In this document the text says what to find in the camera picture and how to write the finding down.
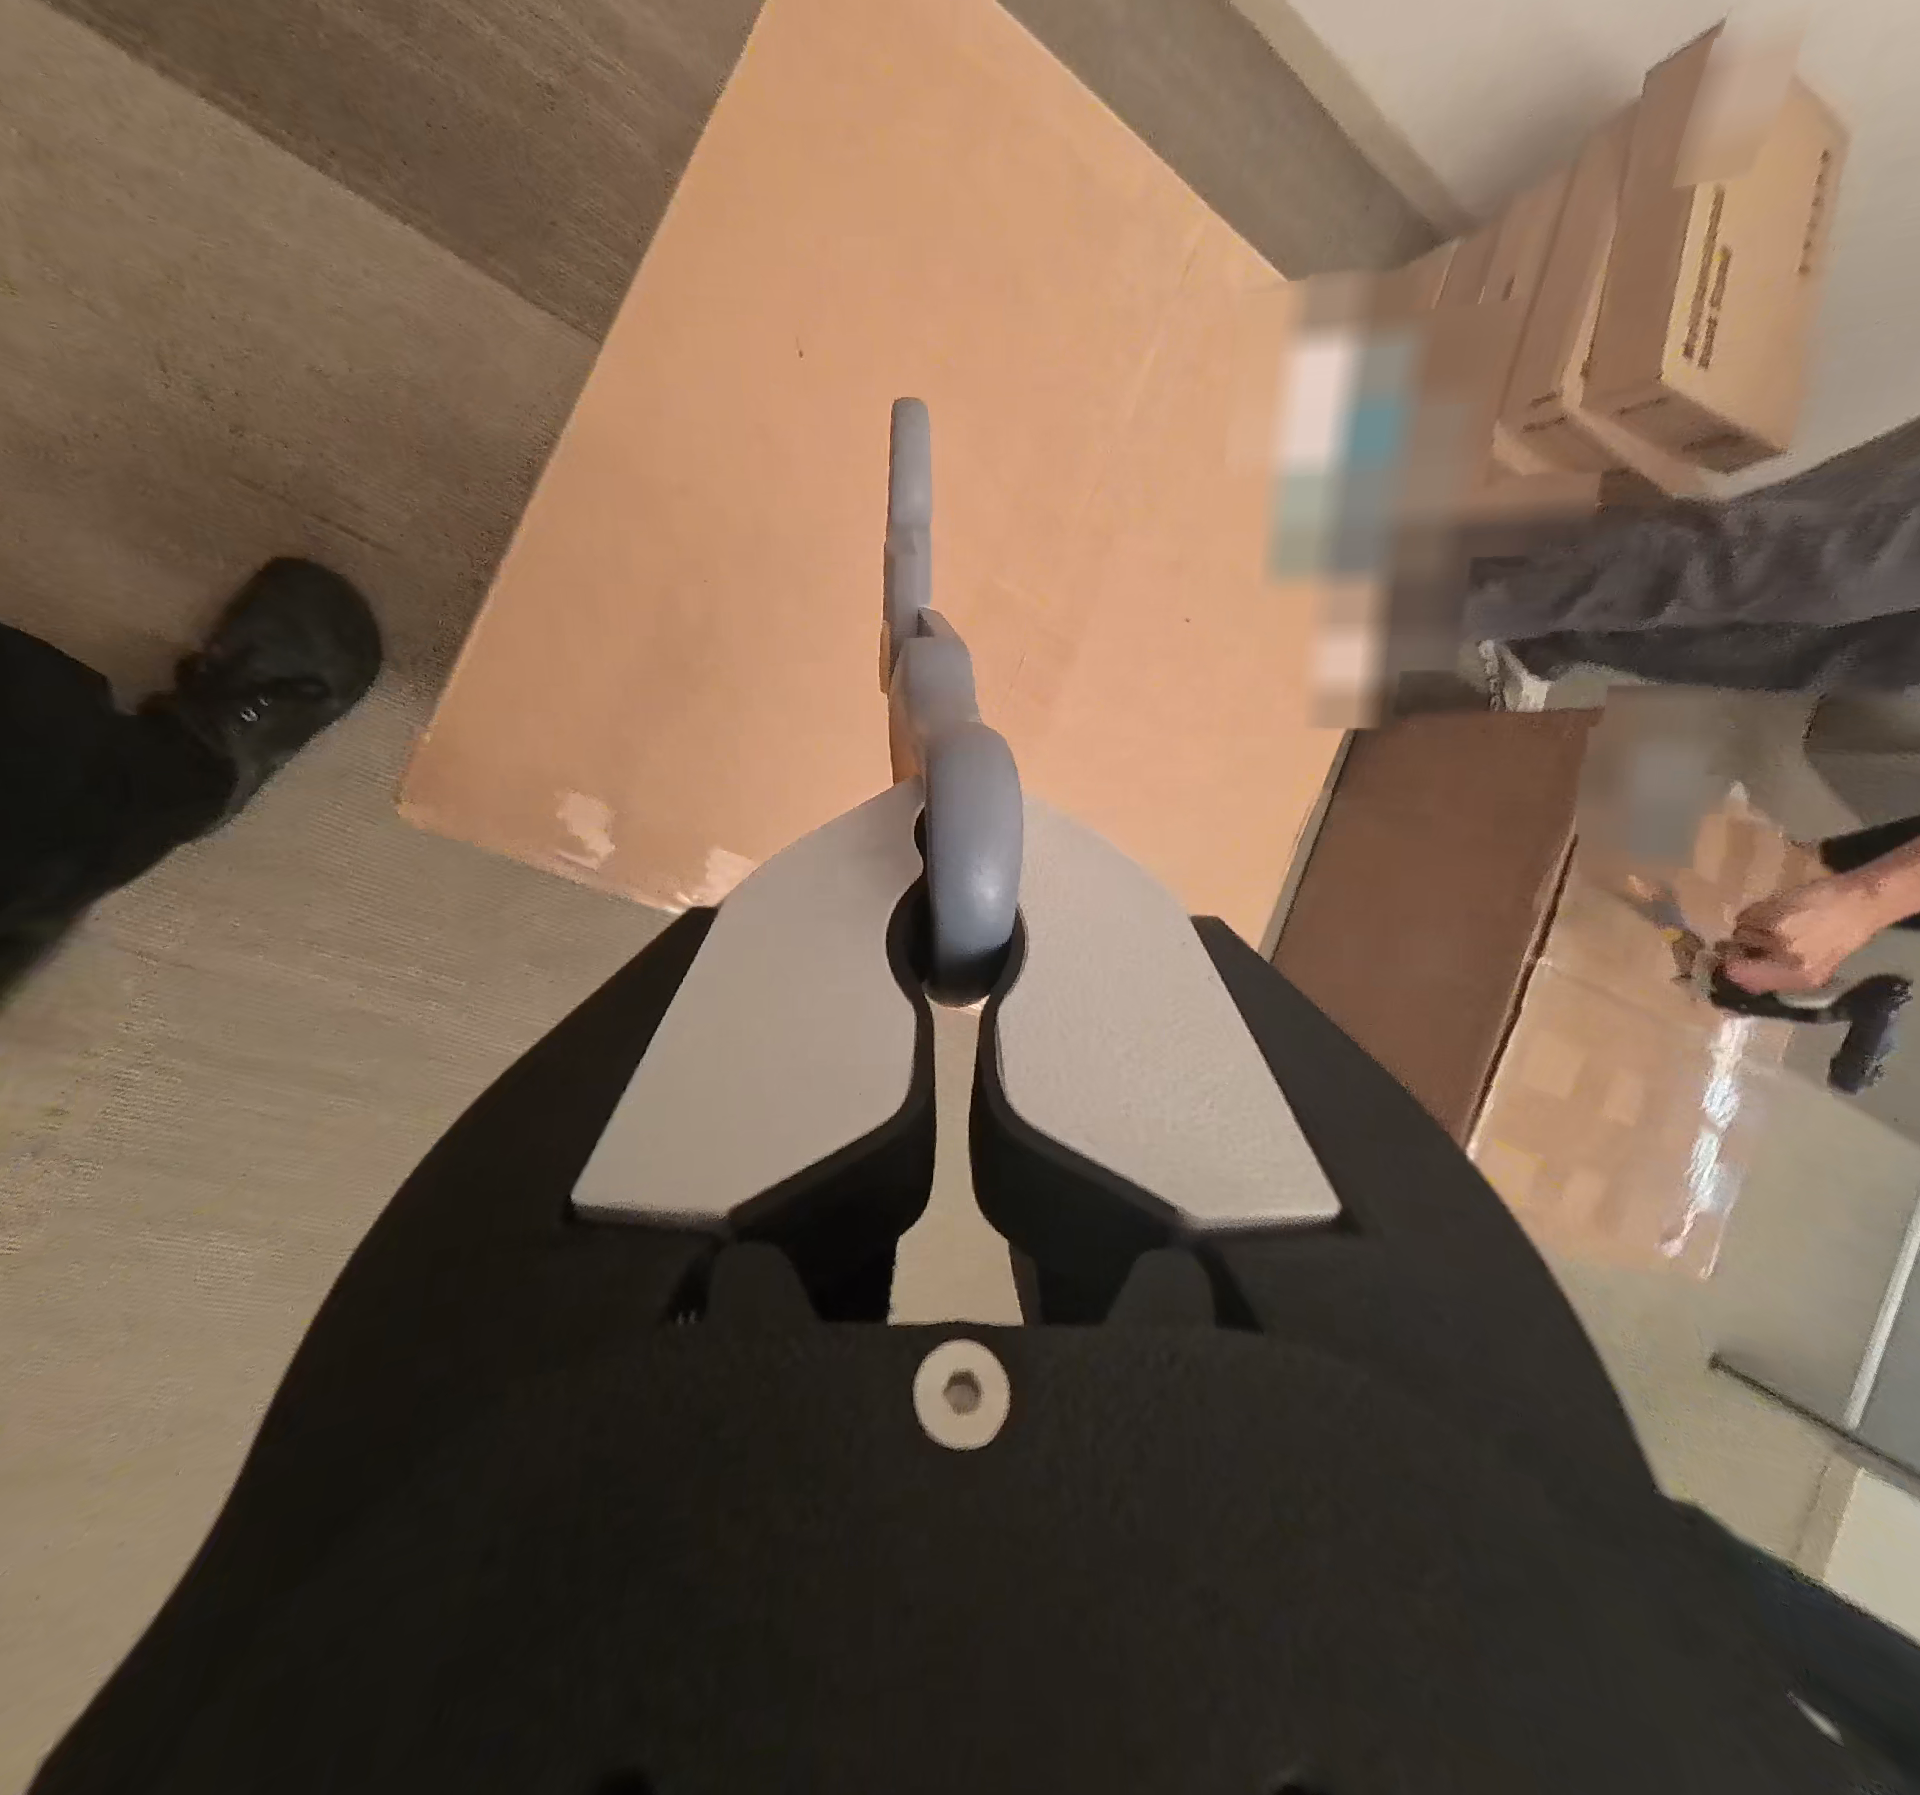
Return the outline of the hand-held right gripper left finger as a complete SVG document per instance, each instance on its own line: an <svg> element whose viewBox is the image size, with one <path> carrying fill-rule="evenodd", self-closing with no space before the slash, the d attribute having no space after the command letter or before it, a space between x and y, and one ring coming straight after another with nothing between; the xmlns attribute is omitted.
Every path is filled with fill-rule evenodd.
<svg viewBox="0 0 1920 1795"><path fill-rule="evenodd" d="M929 1018L897 910L923 794L756 864L713 913L573 1183L585 1222L776 1250L824 1320L878 1323L929 1194Z"/></svg>

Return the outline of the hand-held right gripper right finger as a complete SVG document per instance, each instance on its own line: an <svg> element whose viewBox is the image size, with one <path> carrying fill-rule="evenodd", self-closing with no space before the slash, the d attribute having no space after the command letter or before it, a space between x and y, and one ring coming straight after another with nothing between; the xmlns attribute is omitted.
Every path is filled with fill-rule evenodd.
<svg viewBox="0 0 1920 1795"><path fill-rule="evenodd" d="M1094 1323L1149 1251L1343 1222L1205 932L1143 864L1025 809L1015 949L976 1018L972 1194L1029 1323Z"/></svg>

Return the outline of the grey and orange scissors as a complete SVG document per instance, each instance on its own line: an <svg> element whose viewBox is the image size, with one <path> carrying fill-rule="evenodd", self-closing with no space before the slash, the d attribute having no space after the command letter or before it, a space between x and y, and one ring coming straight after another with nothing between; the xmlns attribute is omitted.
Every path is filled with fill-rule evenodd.
<svg viewBox="0 0 1920 1795"><path fill-rule="evenodd" d="M976 1003L1015 949L1025 794L981 723L972 649L929 610L929 413L890 405L878 530L878 696L897 781L923 788L927 993Z"/></svg>

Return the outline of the large cardboard box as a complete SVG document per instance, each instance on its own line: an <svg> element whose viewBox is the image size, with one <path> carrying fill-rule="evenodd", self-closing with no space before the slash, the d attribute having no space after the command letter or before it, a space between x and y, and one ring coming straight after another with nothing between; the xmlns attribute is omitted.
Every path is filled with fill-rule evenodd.
<svg viewBox="0 0 1920 1795"><path fill-rule="evenodd" d="M1032 798L1257 939L1335 760L1266 571L1296 290L994 0L762 0L400 814L688 910L890 781L890 405Z"/></svg>

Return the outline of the brown cardboard box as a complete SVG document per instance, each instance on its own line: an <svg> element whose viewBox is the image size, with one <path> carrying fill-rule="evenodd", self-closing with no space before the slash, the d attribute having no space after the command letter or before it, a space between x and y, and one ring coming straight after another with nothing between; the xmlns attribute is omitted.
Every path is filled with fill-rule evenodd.
<svg viewBox="0 0 1920 1795"><path fill-rule="evenodd" d="M1459 1144L1553 925L1596 709L1354 732L1268 961Z"/></svg>

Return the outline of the person's black shoe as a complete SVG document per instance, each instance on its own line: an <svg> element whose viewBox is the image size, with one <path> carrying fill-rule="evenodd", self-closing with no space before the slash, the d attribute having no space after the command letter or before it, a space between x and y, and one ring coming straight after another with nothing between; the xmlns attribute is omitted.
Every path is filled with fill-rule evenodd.
<svg viewBox="0 0 1920 1795"><path fill-rule="evenodd" d="M220 610L176 680L137 700L206 794L206 828L224 828L266 781L368 700L382 628L332 568L271 556Z"/></svg>

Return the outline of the black tape dispenser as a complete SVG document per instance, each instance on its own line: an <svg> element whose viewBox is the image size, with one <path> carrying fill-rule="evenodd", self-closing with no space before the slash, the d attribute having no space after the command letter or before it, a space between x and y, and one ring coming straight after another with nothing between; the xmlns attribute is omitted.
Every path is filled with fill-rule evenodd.
<svg viewBox="0 0 1920 1795"><path fill-rule="evenodd" d="M1787 993L1747 993L1715 967L1704 978L1704 995L1719 1014L1756 1018L1756 1022L1838 1028L1838 1049L1827 1053L1827 1088L1865 1096L1883 1077L1917 980L1892 969L1871 969L1838 993L1787 995Z"/></svg>

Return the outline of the bystander in dark trousers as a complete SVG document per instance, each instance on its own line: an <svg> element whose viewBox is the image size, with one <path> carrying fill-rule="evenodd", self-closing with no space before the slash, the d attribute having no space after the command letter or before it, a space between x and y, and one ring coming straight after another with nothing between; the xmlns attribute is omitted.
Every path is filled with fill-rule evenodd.
<svg viewBox="0 0 1920 1795"><path fill-rule="evenodd" d="M1902 696L1920 680L1917 424L1787 482L1596 513L1473 556L1463 637L1747 696Z"/></svg>

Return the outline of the small printed cardboard box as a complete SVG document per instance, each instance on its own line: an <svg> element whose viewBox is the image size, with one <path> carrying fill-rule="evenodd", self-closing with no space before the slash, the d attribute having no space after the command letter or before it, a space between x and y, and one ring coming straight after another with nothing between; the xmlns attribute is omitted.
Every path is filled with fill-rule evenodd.
<svg viewBox="0 0 1920 1795"><path fill-rule="evenodd" d="M1700 29L1641 77L1582 411L1678 465L1787 454L1846 129L1790 52Z"/></svg>

